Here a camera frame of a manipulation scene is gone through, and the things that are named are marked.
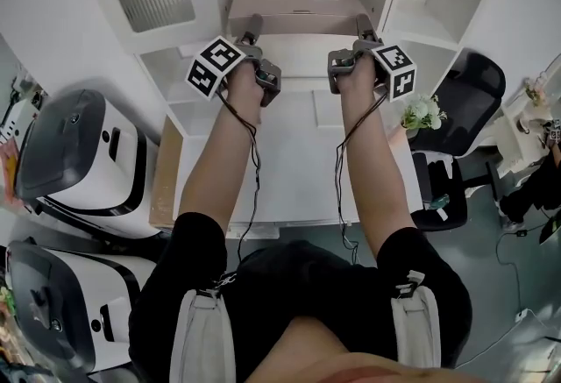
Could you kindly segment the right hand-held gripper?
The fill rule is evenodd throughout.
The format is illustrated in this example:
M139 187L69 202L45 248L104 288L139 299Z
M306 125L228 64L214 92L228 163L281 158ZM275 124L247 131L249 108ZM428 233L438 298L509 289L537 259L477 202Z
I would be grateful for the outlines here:
M341 49L328 54L328 78L330 92L340 93L337 79L351 74L358 59L369 55L373 58L377 80L375 89L384 88L387 100L392 103L412 94L415 90L416 64L397 45L385 46L366 14L356 16L358 38L352 50Z

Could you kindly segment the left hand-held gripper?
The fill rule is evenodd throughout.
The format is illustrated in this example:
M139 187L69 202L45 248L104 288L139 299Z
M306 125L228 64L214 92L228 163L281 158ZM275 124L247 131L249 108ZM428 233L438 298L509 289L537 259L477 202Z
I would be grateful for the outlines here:
M262 26L263 17L254 13L234 43L223 36L211 40L190 63L185 77L188 87L210 101L227 75L240 63L249 62L257 84L264 90L261 106L266 107L281 92L281 69L265 59L262 49L255 45Z

